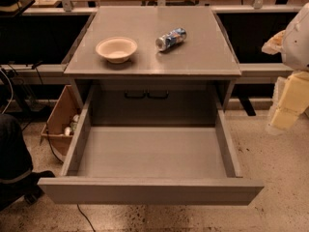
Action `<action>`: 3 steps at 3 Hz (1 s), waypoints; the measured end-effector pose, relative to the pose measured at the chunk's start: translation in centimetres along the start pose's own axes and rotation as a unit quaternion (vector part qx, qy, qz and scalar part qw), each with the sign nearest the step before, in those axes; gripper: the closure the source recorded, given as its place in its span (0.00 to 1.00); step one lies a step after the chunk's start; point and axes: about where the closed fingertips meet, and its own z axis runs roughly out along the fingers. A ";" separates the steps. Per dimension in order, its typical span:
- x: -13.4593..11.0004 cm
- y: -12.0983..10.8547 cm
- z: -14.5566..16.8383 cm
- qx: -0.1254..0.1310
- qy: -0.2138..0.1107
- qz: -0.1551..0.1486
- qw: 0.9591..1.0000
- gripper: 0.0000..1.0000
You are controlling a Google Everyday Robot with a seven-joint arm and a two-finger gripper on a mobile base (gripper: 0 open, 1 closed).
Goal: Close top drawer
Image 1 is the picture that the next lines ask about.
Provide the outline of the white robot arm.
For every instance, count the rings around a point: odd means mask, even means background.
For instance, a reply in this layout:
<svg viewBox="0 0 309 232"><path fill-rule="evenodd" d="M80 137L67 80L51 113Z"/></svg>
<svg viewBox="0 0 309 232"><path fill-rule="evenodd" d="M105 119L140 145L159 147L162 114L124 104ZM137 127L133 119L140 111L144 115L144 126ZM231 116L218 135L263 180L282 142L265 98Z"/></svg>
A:
<svg viewBox="0 0 309 232"><path fill-rule="evenodd" d="M267 132L278 135L289 130L309 107L309 3L285 30L263 45L262 52L281 53L283 64L294 70L287 78L278 77L273 91Z"/></svg>

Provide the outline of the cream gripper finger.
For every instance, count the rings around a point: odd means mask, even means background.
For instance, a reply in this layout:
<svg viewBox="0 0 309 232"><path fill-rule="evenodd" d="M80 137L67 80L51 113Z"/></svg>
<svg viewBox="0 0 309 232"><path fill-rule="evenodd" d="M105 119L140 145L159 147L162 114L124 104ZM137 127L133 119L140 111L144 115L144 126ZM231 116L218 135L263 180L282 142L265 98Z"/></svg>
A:
<svg viewBox="0 0 309 232"><path fill-rule="evenodd" d="M264 45L262 46L262 52L270 55L274 55L281 51L282 42L285 31L282 30L271 37Z"/></svg>
<svg viewBox="0 0 309 232"><path fill-rule="evenodd" d="M289 130L309 107L309 73L293 72L275 83L269 109L267 132L272 135Z"/></svg>

